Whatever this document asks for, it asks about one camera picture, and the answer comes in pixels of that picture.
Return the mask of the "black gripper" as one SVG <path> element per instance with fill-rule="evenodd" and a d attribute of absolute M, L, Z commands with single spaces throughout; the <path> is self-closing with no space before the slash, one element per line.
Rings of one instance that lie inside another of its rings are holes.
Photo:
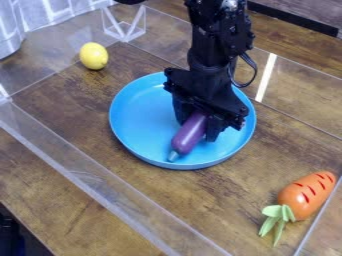
<path fill-rule="evenodd" d="M 167 68 L 165 90 L 173 94 L 175 118 L 183 124 L 195 110 L 207 117 L 206 141 L 215 142 L 227 127 L 242 129 L 249 107 L 234 92 L 225 70 Z"/>

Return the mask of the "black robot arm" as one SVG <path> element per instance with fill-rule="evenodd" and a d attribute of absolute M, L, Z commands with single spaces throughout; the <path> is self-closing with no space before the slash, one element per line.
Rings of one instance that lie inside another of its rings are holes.
<path fill-rule="evenodd" d="M 193 26 L 189 68 L 165 70 L 165 89 L 173 95 L 181 123 L 194 111 L 205 112 L 205 136 L 213 142 L 229 127 L 239 130 L 249 115 L 249 107 L 233 89 L 249 86 L 235 81 L 235 67 L 239 59 L 257 66 L 247 55 L 255 34 L 246 0 L 185 0 L 185 5 Z"/>

